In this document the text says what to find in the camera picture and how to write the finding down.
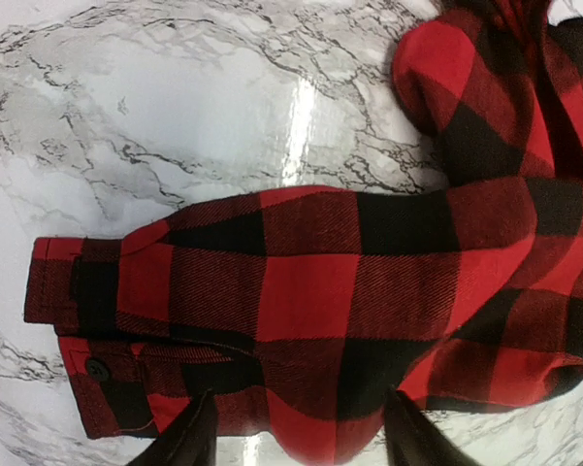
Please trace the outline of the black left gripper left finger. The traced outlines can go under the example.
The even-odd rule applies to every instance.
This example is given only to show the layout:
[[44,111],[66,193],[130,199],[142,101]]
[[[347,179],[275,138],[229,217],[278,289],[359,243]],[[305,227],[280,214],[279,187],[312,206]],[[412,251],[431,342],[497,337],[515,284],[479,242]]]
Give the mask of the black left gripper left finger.
[[218,412],[213,394],[198,395],[127,466],[214,466]]

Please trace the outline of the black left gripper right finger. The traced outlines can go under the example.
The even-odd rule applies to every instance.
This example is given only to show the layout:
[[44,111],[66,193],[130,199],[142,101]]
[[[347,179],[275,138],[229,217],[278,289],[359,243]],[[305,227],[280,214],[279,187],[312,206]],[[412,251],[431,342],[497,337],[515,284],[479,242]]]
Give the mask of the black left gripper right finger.
[[403,392],[390,388],[383,410],[390,466],[478,466],[448,440]]

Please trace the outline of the red black plaid shirt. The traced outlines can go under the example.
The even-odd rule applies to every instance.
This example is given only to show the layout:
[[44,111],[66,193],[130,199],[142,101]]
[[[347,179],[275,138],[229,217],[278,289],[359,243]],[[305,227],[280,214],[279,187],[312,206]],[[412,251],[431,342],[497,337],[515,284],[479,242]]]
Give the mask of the red black plaid shirt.
[[217,436],[351,459],[390,388],[500,413],[583,381],[583,17],[457,1],[406,33],[401,107],[448,186],[297,186],[188,206],[120,240],[40,238],[51,325],[92,439],[154,442],[210,391]]

